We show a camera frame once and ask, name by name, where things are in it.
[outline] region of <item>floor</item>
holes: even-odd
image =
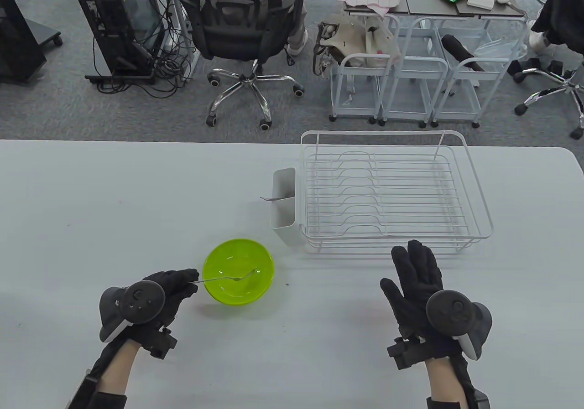
[[[534,16],[540,5],[535,0],[518,0]],[[296,98],[283,85],[263,89],[271,105],[274,124],[259,129],[261,114],[255,101],[242,92],[219,109],[219,125],[204,123],[211,97],[217,94],[207,82],[211,67],[240,71],[243,63],[201,60],[195,79],[172,98],[150,98],[138,88],[115,95],[96,91],[83,76],[92,66],[92,34],[77,0],[19,0],[24,15],[59,29],[64,46],[47,52],[48,62],[38,79],[28,86],[0,85],[0,138],[41,140],[136,140],[173,142],[253,142],[294,143],[309,129],[379,130],[365,120],[328,120],[329,82],[311,71],[316,25],[327,13],[338,9],[335,0],[306,0],[307,26],[311,41],[288,67],[283,54],[265,66],[267,73],[288,73],[304,84],[306,94]],[[582,57],[559,48],[555,59],[565,67],[576,67]],[[513,107],[536,90],[546,88],[546,80],[528,78],[517,85],[505,75],[480,128],[470,124],[440,124],[462,132],[471,145],[562,146],[584,164],[584,140],[568,134],[576,126],[576,111],[568,97],[555,96],[538,104],[527,115],[517,117]],[[415,123],[390,123],[384,130],[417,129]]]

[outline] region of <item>spoon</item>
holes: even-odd
[[[215,281],[215,280],[233,280],[233,281],[242,281],[244,278],[248,278],[248,276],[252,275],[254,272],[257,271],[257,267],[252,269],[247,275],[244,276],[218,276],[217,278],[208,278],[207,280],[199,280],[199,281],[192,281],[192,284],[198,283],[205,283],[207,281]]]

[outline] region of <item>white dish rack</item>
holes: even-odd
[[[359,144],[338,144],[342,136],[358,136]],[[373,144],[376,140],[398,144]],[[314,130],[302,135],[301,148],[294,228],[318,252],[386,254],[415,238],[444,254],[492,234],[473,161],[458,132]]]

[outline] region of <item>vr controller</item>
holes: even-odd
[[[99,331],[101,342],[111,342],[125,328],[134,324],[152,321],[164,307],[166,295],[156,282],[142,280],[127,288],[108,288],[99,300],[99,314],[102,328]],[[153,357],[164,359],[169,349],[175,348],[177,340],[165,327],[152,332],[142,348],[150,351]]]
[[[493,325],[489,309],[480,303],[471,302],[455,290],[440,290],[426,303],[426,315],[432,327],[450,337],[452,343],[446,342],[440,347],[430,346],[417,338],[411,338],[411,332],[400,327],[402,337],[397,338],[396,344],[387,349],[398,369],[409,368],[432,357],[447,357],[460,349],[469,359],[480,359],[482,346]]]

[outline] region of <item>black glove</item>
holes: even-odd
[[[162,327],[168,327],[175,320],[181,301],[197,292],[198,285],[191,282],[198,281],[198,271],[183,269],[157,272],[145,277],[144,280],[154,281],[163,288],[166,296],[164,307],[152,321],[127,327],[118,336],[123,340],[132,339],[142,345],[146,344],[153,332],[158,332]]]
[[[396,265],[403,295],[392,280],[383,278],[380,284],[400,325],[401,335],[411,342],[418,342],[416,337],[422,337],[424,343],[436,347],[437,352],[448,351],[454,344],[457,353],[450,354],[450,363],[456,378],[463,386],[470,409],[476,409],[475,388],[471,383],[462,349],[459,350],[458,343],[452,338],[438,333],[426,315],[426,304],[430,297],[443,290],[442,272],[436,264],[436,257],[430,248],[417,240],[407,243],[407,251],[403,246],[394,247],[391,257]]]
[[[391,250],[391,257],[396,265],[403,295],[392,280],[383,278],[380,285],[394,311],[403,338],[447,338],[434,330],[426,315],[426,303],[430,296],[443,289],[442,273],[430,248],[417,240],[410,240],[407,251],[403,246],[396,246]]]

